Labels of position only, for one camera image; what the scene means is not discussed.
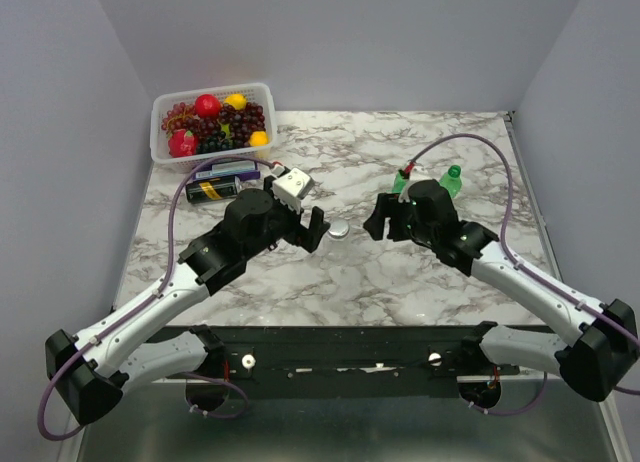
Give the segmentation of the clear glass jar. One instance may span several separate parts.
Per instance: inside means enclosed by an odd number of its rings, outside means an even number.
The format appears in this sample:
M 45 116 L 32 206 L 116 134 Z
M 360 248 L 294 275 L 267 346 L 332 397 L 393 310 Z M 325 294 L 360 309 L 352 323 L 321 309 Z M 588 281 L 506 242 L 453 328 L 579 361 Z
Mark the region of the clear glass jar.
M 326 255 L 335 263 L 348 260 L 351 227 L 348 220 L 336 218 L 330 223 L 326 234 Z

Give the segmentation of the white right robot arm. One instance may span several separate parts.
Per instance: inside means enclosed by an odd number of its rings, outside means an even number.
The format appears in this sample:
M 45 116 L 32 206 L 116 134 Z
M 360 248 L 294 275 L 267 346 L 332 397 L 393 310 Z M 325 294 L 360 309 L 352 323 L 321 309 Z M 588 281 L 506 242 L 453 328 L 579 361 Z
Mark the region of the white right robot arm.
M 550 328 L 544 334 L 490 326 L 460 349 L 461 364 L 471 373 L 494 364 L 532 368 L 602 402 L 639 359 L 635 313 L 628 304 L 604 303 L 537 269 L 496 233 L 460 219 L 435 180 L 409 183 L 400 194 L 379 194 L 363 228 L 374 240 L 410 240 L 431 250 L 442 264 L 494 287 Z

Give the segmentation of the green bottle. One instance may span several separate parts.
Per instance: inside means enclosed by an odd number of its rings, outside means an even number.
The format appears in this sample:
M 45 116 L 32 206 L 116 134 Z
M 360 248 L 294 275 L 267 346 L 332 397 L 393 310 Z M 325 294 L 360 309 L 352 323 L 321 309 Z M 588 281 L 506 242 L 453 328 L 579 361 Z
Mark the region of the green bottle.
M 452 199 L 454 199 L 461 191 L 461 172 L 462 170 L 459 165 L 452 165 L 439 180 L 439 185 L 449 193 L 449 196 Z
M 391 192 L 393 194 L 401 194 L 409 180 L 410 173 L 404 169 L 399 170 L 395 175 Z

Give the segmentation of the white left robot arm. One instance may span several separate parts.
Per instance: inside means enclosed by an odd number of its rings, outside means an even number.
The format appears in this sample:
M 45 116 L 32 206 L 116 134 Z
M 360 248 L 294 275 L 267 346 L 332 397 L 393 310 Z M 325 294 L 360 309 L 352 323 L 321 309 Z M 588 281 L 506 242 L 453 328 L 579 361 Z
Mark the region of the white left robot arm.
M 213 229 L 169 255 L 165 274 L 116 311 L 70 334 L 58 330 L 45 342 L 49 384 L 38 412 L 57 393 L 81 427 L 92 424 L 133 389 L 170 375 L 214 375 L 222 343 L 206 327 L 167 342 L 151 337 L 187 309 L 205 301 L 246 271 L 248 262 L 285 241 L 314 252 L 330 225 L 319 207 L 303 225 L 302 199 L 279 188 L 245 189 Z

